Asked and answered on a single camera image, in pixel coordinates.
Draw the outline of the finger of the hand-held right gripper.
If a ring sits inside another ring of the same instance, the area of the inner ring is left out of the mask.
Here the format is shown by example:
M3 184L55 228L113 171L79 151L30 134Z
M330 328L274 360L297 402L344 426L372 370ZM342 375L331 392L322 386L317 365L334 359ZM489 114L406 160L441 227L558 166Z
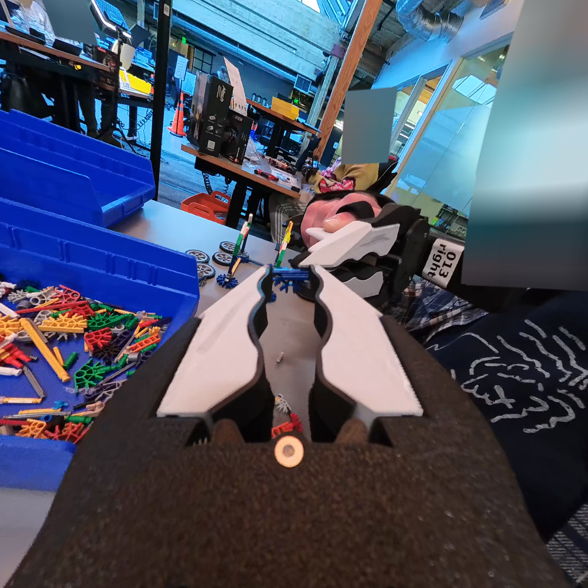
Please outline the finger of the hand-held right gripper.
M359 261L368 254L385 256L395 244L399 229L399 224L375 227L370 223L350 223L334 233L310 229L309 233L318 241L298 261L298 268L334 268L345 261Z
M361 298L372 298L378 295L384 282L381 270L362 270L342 275L342 283Z

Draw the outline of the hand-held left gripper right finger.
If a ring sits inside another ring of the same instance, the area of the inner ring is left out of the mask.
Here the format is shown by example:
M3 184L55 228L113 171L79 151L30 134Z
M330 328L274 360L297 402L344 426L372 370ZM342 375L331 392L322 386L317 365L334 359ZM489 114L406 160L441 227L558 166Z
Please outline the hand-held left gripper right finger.
M317 302L326 311L319 373L352 403L357 419L423 415L423 408L382 323L383 315L326 269Z

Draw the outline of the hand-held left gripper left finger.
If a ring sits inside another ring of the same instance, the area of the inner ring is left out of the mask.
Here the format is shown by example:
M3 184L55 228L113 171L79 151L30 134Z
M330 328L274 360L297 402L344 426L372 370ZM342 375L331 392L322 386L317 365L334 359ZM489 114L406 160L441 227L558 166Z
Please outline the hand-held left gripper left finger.
M261 375L254 318L265 311L264 265L198 316L195 334L157 408L157 417L216 419Z

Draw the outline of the blue toy connector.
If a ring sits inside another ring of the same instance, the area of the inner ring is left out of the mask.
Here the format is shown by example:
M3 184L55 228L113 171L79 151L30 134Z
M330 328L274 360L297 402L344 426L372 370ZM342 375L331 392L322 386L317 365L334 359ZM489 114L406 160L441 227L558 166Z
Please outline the blue toy connector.
M279 287L281 292L298 293L310 285L310 275L306 269L276 268L273 265L270 265L270 268L272 283L275 287Z

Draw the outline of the colourful toy wheel model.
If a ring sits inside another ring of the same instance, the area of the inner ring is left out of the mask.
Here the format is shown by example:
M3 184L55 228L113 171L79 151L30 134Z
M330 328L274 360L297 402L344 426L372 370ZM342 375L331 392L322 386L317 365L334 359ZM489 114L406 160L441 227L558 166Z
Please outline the colourful toy wheel model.
M291 432L303 434L303 424L297 413L293 412L283 394L275 396L272 415L271 439Z

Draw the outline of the blue plastic bin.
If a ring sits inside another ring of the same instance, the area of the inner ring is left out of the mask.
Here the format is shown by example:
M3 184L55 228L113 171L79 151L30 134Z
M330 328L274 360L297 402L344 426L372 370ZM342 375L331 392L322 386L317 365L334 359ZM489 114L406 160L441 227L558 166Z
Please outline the blue plastic bin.
M196 272L187 254L1 200L4 281L64 285L87 298L170 317L157 350L197 309ZM1 488L55 492L94 422L78 445L1 435Z
M148 159L24 114L1 112L1 197L109 228L154 198Z

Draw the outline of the pile of colourful toy pieces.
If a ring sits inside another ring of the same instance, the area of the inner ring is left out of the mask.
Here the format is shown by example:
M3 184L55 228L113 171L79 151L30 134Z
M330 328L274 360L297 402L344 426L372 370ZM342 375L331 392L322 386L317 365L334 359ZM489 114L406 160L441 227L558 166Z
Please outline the pile of colourful toy pieces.
M78 445L170 317L1 276L1 435Z

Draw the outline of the person's right forearm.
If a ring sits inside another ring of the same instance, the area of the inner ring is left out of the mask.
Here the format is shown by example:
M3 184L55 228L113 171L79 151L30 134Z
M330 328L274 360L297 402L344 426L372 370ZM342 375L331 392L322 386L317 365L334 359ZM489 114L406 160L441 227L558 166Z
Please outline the person's right forearm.
M412 277L404 290L393 295L381 312L393 317L420 343L430 341L447 329L469 325L488 314L418 276Z

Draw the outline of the person's right hand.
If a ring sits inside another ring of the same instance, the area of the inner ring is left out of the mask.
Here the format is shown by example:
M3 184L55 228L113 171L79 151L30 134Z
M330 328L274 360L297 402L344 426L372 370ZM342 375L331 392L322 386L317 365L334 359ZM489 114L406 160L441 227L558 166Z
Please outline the person's right hand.
M381 209L378 199L365 192L333 192L329 198L315 197L302 219L302 240L311 247L318 239L309 234L310 229L334 233L354 221L377 217Z

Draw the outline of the black printed t-shirt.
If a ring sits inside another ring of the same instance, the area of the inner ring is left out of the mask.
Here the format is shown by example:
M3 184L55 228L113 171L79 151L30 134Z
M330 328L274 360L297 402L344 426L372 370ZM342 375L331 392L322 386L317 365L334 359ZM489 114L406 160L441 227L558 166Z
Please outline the black printed t-shirt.
M587 293L531 297L425 346L489 422L548 541L587 502Z

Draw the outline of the small black cardboard box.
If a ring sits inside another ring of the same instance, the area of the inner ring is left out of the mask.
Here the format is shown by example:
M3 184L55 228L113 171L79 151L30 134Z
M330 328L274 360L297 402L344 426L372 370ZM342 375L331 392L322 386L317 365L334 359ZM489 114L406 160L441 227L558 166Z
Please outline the small black cardboard box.
M220 146L220 155L242 165L251 137L253 119L230 109Z

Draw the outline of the black pole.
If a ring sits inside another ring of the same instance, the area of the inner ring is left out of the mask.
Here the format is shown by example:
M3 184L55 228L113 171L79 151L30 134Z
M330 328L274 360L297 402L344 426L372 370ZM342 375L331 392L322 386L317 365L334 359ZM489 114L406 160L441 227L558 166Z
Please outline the black pole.
M158 1L158 26L156 36L155 73L152 98L151 166L158 200L161 147L166 104L166 76L168 68L169 39L172 22L172 1Z

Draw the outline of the plaid flannel shirt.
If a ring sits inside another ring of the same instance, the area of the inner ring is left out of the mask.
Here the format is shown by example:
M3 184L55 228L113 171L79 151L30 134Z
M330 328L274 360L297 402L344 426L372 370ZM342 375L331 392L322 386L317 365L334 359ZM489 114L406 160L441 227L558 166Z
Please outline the plaid flannel shirt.
M572 587L587 587L587 503L554 533L546 547Z

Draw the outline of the dark workbench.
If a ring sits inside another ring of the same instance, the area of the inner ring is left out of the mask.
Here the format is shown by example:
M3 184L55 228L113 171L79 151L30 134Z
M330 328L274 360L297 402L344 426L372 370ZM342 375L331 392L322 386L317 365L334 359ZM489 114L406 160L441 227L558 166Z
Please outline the dark workbench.
M98 61L1 30L1 109L16 109L113 145L120 60L95 48Z

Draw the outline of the toy frame model with wheels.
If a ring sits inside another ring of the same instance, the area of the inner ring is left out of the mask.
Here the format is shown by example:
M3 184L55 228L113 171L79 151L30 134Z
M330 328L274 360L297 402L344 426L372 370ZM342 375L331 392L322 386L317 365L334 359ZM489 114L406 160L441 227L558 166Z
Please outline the toy frame model with wheels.
M199 285L203 286L206 281L215 278L217 284L224 289L233 289L238 286L235 276L240 265L253 264L262 267L261 262L254 261L246 252L246 241L251 230L253 216L249 215L246 223L242 226L236 243L222 242L219 251L212 256L198 250L188 250L187 254L193 256L198 263ZM283 223L285 235L281 242L276 245L275 263L271 264L276 268L288 268L283 265L286 249L293 236L298 236L302 216L291 217ZM306 286L301 292L295 293L299 298L308 302L314 301L315 290L311 285Z

